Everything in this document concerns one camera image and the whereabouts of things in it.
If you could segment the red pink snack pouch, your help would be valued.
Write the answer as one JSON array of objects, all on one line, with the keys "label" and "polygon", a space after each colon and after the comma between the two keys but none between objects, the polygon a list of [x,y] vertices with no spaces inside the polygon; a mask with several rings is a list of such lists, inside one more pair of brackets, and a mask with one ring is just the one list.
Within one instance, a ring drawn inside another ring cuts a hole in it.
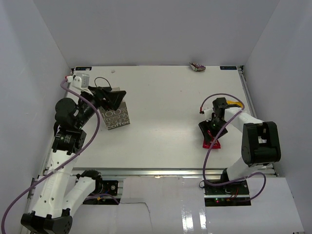
[{"label": "red pink snack pouch", "polygon": [[209,149],[211,146],[212,146],[212,149],[220,149],[221,148],[221,144],[218,140],[214,144],[213,144],[213,141],[204,141],[203,140],[203,145],[202,145],[203,148]]}]

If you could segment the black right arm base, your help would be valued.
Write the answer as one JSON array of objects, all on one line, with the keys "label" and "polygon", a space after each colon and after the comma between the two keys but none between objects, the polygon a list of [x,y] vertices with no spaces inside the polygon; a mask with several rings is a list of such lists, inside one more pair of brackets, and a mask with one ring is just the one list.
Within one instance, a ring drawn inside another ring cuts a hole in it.
[{"label": "black right arm base", "polygon": [[203,189],[206,207],[251,206],[247,181],[225,186],[210,186],[202,180],[199,187]]}]

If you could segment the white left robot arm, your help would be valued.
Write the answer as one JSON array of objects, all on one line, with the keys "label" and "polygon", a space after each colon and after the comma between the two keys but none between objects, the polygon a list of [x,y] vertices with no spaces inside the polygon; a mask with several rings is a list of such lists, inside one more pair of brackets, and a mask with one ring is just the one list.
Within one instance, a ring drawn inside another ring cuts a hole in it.
[{"label": "white left robot arm", "polygon": [[23,214],[22,226],[35,234],[67,234],[73,216],[88,196],[97,196],[104,190],[102,176],[96,170],[86,170],[77,175],[77,182],[66,192],[76,154],[86,147],[83,126],[98,109],[117,110],[126,91],[110,87],[90,87],[81,92],[77,102],[69,97],[62,98],[55,106],[55,138],[52,145],[51,164],[48,178],[32,211]]}]

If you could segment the purple brown snack wrapper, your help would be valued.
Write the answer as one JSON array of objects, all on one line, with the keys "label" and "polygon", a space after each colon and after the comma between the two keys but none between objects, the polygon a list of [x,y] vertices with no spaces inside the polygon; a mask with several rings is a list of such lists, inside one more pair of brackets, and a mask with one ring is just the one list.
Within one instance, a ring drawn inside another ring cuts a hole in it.
[{"label": "purple brown snack wrapper", "polygon": [[206,67],[204,65],[195,62],[190,62],[189,65],[195,72],[204,72],[206,70]]}]

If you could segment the grey white paper coffee bag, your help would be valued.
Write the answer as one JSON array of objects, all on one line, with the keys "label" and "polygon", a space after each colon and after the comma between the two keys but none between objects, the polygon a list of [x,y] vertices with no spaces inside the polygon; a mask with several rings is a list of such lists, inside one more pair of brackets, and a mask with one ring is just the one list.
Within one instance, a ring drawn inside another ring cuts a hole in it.
[{"label": "grey white paper coffee bag", "polygon": [[99,112],[107,130],[120,128],[130,124],[129,113],[124,99],[117,110],[105,110],[103,107],[100,107]]}]

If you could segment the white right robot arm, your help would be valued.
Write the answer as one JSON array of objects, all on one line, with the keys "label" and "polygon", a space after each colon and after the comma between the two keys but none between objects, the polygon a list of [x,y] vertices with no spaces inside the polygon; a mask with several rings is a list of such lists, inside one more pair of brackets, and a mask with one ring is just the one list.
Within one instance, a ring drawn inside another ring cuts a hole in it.
[{"label": "white right robot arm", "polygon": [[225,194],[232,194],[238,188],[238,181],[246,180],[257,174],[257,169],[281,160],[281,149],[276,123],[259,120],[244,111],[242,102],[228,103],[226,98],[218,97],[212,108],[200,107],[205,116],[199,123],[203,134],[203,146],[208,152],[220,149],[219,139],[227,134],[226,127],[233,125],[242,133],[241,156],[222,172],[220,182],[212,183],[204,179],[209,186],[220,186]]}]

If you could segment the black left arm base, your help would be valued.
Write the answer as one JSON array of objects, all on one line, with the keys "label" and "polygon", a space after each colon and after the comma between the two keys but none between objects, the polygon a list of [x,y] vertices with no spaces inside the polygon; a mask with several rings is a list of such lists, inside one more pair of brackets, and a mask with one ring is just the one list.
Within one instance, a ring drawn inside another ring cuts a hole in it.
[{"label": "black left arm base", "polygon": [[116,196],[118,192],[118,184],[119,182],[117,180],[95,180],[95,189],[89,194],[86,200],[100,200]]}]

